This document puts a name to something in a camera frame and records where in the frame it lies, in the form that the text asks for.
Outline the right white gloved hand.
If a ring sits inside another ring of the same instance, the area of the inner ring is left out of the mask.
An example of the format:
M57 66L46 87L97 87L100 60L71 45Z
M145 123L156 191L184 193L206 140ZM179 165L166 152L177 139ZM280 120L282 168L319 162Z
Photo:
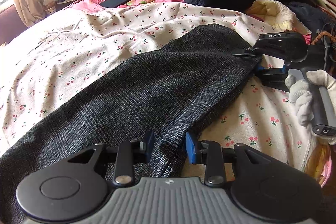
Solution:
M294 104L295 114L300 126L307 129L313 136L319 137L329 145L335 145L335 136L318 136L311 129L313 94L309 90L309 84L324 86L329 94L335 113L335 78L321 69L307 72L307 80L296 80L289 74L285 79L285 85L289 88L289 100Z

